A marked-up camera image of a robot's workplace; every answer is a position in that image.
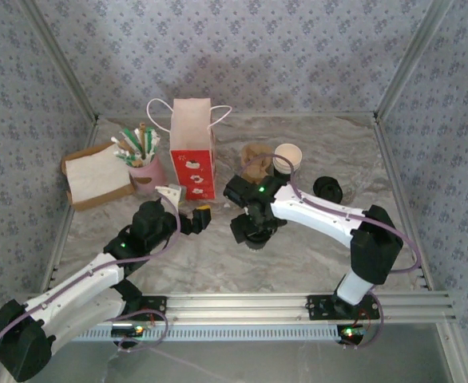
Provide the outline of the wide aluminium mounting rail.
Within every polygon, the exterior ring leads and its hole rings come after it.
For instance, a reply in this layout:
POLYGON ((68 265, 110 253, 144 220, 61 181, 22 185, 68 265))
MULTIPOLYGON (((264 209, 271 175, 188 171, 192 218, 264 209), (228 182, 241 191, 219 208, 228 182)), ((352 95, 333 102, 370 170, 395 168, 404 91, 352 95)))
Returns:
MULTIPOLYGON (((84 322, 86 316, 93 317, 98 324, 103 319, 121 315, 125 301, 119 293, 108 289, 94 298, 81 296, 67 303, 59 298, 51 303, 49 297, 32 298, 22 304, 26 310, 37 304, 43 307, 38 313, 45 322, 60 322, 72 319, 84 322)), ((388 323, 437 323, 456 319, 447 293, 441 291, 419 291, 411 293, 373 294, 380 319, 362 323, 375 324, 379 320, 388 323)), ((166 317, 176 324, 276 324, 310 322, 305 308, 307 296, 292 294, 170 294, 167 298, 166 317)), ((353 320, 316 320, 335 324, 351 324, 353 320)))

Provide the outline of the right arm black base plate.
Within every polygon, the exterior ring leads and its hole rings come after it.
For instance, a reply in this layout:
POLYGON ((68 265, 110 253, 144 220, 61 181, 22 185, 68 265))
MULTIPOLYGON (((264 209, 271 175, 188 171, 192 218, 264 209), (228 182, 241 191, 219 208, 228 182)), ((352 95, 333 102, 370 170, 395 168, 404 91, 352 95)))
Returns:
POLYGON ((312 321, 355 320, 362 313, 367 314, 370 320, 380 319, 378 305, 375 299, 368 294, 357 305, 351 305, 334 294, 308 295, 305 308, 312 321))

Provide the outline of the aluminium frame post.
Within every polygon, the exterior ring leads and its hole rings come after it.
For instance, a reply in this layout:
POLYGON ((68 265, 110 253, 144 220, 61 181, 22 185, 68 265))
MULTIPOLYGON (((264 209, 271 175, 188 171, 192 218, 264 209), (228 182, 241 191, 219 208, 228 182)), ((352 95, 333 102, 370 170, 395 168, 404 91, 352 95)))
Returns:
POLYGON ((453 383, 468 383, 468 351, 456 323, 436 324, 453 383))
POLYGON ((418 24, 402 60, 399 62, 395 75, 392 77, 378 108, 375 110, 375 120, 378 123, 385 120, 395 106, 416 65, 436 34, 442 20, 452 7, 453 2, 454 0, 431 0, 429 8, 418 24))
POLYGON ((84 88, 77 79, 70 61, 67 59, 63 50, 58 44, 49 24, 46 22, 43 13, 39 9, 35 0, 16 0, 18 6, 24 13, 28 23, 34 30, 40 40, 43 48, 47 52, 55 69, 58 71, 61 79, 68 87, 79 109, 85 117, 92 122, 97 119, 97 114, 93 110, 84 88))

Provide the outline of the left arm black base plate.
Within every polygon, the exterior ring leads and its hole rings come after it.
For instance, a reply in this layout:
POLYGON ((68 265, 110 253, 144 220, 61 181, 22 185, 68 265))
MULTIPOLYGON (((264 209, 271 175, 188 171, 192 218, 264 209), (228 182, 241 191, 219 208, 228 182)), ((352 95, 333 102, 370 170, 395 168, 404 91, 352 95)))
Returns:
MULTIPOLYGON (((167 308, 167 298, 165 296, 148 296, 142 295, 130 301, 127 301, 125 308, 121 312, 121 315, 132 314, 140 310, 155 310, 161 312, 162 314, 166 313, 167 308)), ((163 322, 164 319, 154 313, 143 313, 136 314, 129 317, 129 320, 134 321, 155 321, 163 322)))

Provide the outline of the clear plastic lid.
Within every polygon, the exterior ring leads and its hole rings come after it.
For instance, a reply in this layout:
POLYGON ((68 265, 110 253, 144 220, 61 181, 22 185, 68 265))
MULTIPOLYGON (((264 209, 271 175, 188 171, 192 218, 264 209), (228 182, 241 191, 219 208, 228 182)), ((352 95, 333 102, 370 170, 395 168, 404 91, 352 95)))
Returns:
POLYGON ((345 182, 341 185, 343 190, 343 199, 342 204, 350 205, 355 201, 355 197, 357 196, 357 187, 356 183, 353 182, 345 182))

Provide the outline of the pink straw holder cup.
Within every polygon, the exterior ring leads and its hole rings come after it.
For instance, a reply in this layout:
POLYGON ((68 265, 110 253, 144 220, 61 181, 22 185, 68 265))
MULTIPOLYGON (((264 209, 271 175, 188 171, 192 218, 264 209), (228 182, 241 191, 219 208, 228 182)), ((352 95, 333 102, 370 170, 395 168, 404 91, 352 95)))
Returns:
POLYGON ((156 190, 156 187, 168 184, 164 167, 157 154, 149 164, 138 168, 128 167, 128 170, 133 185, 141 194, 150 194, 156 190))

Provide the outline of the red white paper gift bag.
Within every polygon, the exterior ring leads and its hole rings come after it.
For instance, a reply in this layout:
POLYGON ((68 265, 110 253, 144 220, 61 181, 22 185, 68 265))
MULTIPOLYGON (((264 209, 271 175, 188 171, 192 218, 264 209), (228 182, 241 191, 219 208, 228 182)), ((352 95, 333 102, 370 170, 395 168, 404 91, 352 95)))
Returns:
POLYGON ((169 154, 187 200, 216 198, 216 138, 213 127, 232 112, 230 105, 213 106, 209 98, 175 99, 170 105, 153 98, 146 105, 149 120, 169 135, 169 154), (170 125, 157 123, 150 108, 160 103, 171 112, 170 125))

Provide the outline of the stack of black cup lids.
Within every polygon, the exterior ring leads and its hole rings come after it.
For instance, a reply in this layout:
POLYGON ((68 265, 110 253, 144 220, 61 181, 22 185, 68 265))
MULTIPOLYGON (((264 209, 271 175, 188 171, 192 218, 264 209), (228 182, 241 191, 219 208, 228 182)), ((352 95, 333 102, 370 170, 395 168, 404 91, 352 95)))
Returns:
POLYGON ((343 190, 338 180, 330 176, 318 177, 313 184, 313 193, 332 203, 341 203, 343 199, 343 190))

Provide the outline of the brown cardboard cup carrier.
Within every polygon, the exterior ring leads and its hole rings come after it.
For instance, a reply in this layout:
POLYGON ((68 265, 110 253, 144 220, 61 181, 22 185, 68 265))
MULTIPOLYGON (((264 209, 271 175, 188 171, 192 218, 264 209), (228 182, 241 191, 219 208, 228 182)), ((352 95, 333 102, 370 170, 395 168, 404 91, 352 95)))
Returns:
POLYGON ((240 152, 240 162, 244 166, 252 158, 264 153, 273 153, 273 147, 264 143, 251 142, 242 147, 240 152))
POLYGON ((269 175, 271 166, 272 158, 270 156, 263 156, 256 160, 248 157, 243 165, 241 176, 248 182, 257 184, 269 175))

